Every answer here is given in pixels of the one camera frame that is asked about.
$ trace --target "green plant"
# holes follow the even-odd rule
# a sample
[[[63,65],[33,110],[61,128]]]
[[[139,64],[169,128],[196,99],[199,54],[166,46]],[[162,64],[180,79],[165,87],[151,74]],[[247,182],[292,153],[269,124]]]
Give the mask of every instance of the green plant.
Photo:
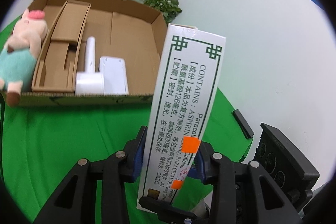
[[[143,0],[143,3],[162,12],[167,24],[182,12],[178,0]]]

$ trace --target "white rectangular device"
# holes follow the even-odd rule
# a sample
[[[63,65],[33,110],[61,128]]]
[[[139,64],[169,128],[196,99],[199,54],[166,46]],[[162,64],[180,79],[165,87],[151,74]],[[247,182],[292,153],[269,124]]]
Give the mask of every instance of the white rectangular device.
[[[102,56],[99,62],[99,69],[104,76],[104,94],[128,95],[124,59]]]

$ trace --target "green tablecloth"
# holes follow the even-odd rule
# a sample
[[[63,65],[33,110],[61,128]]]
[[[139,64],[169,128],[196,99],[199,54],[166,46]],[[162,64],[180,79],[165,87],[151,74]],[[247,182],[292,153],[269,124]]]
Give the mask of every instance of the green tablecloth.
[[[0,33],[0,46],[14,22]],[[33,221],[55,187],[80,158],[107,158],[147,125],[150,105],[9,108],[5,106],[2,166],[10,194]],[[231,112],[233,107],[217,90],[203,140],[238,161],[249,147]],[[137,210],[138,180],[126,184],[131,224],[161,223],[155,214]],[[101,184],[97,195],[100,195]],[[174,206],[192,209],[212,190],[187,178]]]

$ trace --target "plush toy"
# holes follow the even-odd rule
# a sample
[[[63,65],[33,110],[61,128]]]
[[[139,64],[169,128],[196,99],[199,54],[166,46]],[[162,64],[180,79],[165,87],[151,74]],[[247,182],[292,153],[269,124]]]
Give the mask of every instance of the plush toy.
[[[7,90],[7,105],[20,102],[21,91],[29,91],[48,26],[41,10],[25,10],[0,53],[0,90]]]

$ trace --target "screw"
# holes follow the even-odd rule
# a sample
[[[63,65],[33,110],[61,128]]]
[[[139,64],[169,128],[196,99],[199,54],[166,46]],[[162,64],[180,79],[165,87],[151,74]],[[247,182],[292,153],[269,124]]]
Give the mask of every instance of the screw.
[[[221,153],[213,153],[212,154],[212,157],[215,159],[215,160],[220,160],[221,158],[223,158],[223,155]]]
[[[78,165],[80,165],[80,166],[83,166],[83,165],[86,165],[86,164],[87,164],[87,159],[80,159],[78,161]]]
[[[115,156],[117,158],[123,158],[124,156],[126,156],[126,153],[124,151],[118,151],[116,152]]]
[[[253,160],[250,162],[250,165],[254,168],[258,168],[259,167],[259,162],[257,162],[256,160]]]

